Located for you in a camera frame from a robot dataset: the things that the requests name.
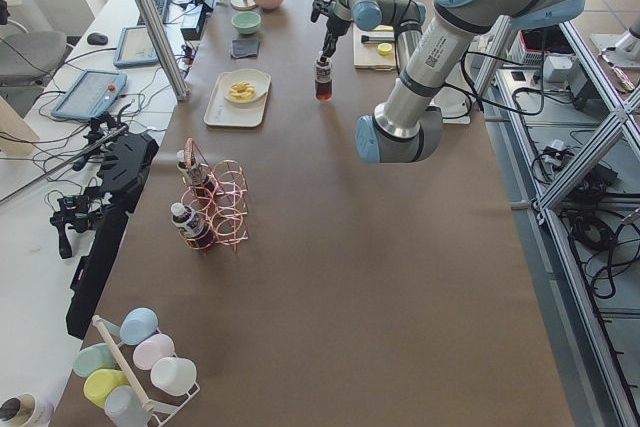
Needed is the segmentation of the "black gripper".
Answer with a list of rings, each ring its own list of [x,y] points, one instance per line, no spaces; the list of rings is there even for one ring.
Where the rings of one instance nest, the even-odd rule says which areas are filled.
[[[333,64],[335,62],[335,51],[337,42],[340,37],[344,36],[349,30],[349,22],[335,16],[329,16],[326,21],[326,33],[324,37],[322,50],[319,52],[318,60],[320,63]]]

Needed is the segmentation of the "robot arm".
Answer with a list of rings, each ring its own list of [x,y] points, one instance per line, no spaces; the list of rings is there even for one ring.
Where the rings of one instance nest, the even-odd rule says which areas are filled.
[[[321,59],[330,59],[350,25],[391,26],[407,50],[386,101],[359,118],[356,148],[370,163],[409,163],[430,156],[442,136],[443,117],[430,104],[471,41],[501,16],[518,29],[553,26],[577,17],[585,0],[433,0],[434,16],[414,0],[314,0],[311,18],[327,18]]]

